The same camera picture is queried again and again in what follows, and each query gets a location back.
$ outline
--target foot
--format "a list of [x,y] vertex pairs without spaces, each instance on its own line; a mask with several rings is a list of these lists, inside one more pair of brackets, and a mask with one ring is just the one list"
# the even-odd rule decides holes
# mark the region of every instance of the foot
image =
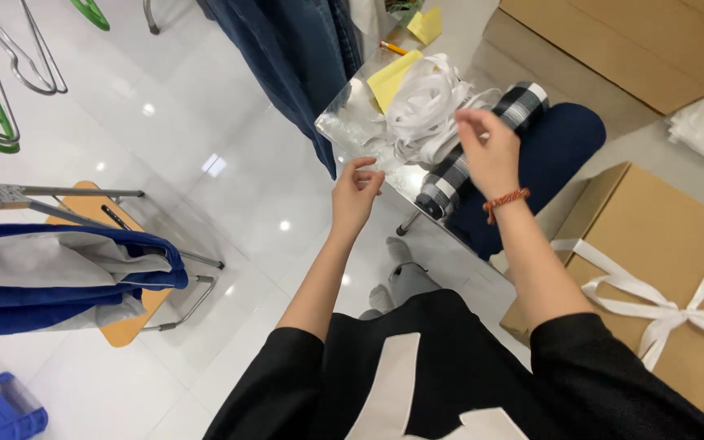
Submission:
[[368,305],[382,313],[387,313],[395,308],[390,294],[387,293],[387,288],[381,284],[371,290],[371,294],[368,295]]
[[390,254],[390,257],[393,258],[397,265],[415,262],[415,258],[409,251],[409,246],[402,239],[389,236],[385,243],[387,243],[387,253]]

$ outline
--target forearm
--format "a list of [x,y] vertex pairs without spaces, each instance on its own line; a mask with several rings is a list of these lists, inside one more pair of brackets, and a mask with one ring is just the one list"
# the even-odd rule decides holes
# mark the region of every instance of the forearm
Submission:
[[542,235],[525,201],[496,208],[495,215],[529,328],[559,316],[593,311]]
[[331,230],[276,328],[295,327],[325,342],[353,244],[354,237]]

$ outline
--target yellow paper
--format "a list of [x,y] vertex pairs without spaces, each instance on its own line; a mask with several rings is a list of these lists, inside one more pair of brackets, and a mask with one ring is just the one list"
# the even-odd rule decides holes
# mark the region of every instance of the yellow paper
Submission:
[[434,6],[425,14],[417,12],[407,25],[407,29],[423,44],[431,44],[442,33],[442,10],[439,6]]
[[418,59],[422,58],[422,53],[418,50],[410,51],[408,54],[396,59],[393,63],[388,64],[384,69],[376,72],[368,78],[368,85],[374,92],[379,108],[382,112],[387,111],[390,102],[393,101],[393,96],[398,92],[400,82],[409,70],[409,66],[413,65]]

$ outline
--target braided bracelet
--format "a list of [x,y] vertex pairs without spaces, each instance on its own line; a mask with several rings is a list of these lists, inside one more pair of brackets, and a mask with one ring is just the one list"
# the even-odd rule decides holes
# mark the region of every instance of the braided bracelet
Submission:
[[488,225],[496,224],[496,216],[494,215],[494,209],[501,205],[506,205],[513,200],[525,199],[531,195],[531,191],[528,188],[521,188],[505,196],[501,196],[497,199],[489,200],[483,205],[483,211],[488,213]]

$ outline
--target white ribbon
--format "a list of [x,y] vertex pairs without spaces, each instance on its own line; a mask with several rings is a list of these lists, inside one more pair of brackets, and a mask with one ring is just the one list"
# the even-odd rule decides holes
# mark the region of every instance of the white ribbon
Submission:
[[492,108],[502,92],[491,88],[471,95],[472,85],[444,53],[409,67],[385,112],[387,143],[404,161],[438,164],[458,145],[454,113],[459,107]]
[[[653,319],[653,322],[643,333],[638,353],[643,365],[649,371],[653,370],[659,360],[672,329],[689,321],[704,330],[704,310],[698,309],[704,301],[704,278],[688,307],[685,310],[680,310],[674,302],[668,301],[656,288],[635,278],[607,255],[602,254],[582,239],[554,240],[551,245],[556,251],[573,251],[609,274],[598,276],[581,287],[583,293],[593,302],[605,310],[619,315]],[[631,295],[647,299],[655,305],[601,298],[596,295],[597,287],[601,283],[610,284]]]

